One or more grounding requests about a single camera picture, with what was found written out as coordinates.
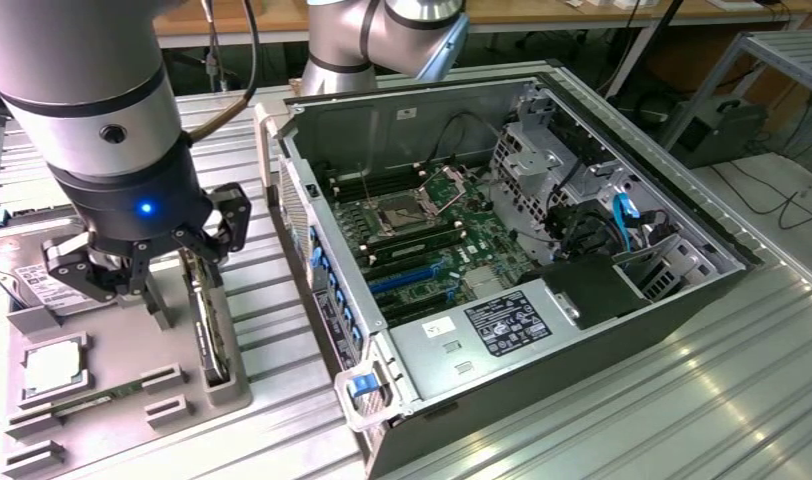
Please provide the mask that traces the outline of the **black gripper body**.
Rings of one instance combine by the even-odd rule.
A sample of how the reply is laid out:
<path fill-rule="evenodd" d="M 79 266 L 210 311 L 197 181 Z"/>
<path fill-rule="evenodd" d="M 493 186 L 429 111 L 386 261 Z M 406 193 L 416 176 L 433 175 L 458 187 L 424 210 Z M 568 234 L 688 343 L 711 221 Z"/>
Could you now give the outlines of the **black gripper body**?
<path fill-rule="evenodd" d="M 182 134 L 164 157 L 148 168 L 117 177 L 77 176 L 50 171 L 67 195 L 99 251 L 133 251 L 141 242 L 176 249 L 173 231 L 201 229 L 212 215 L 212 201 L 201 188 Z"/>

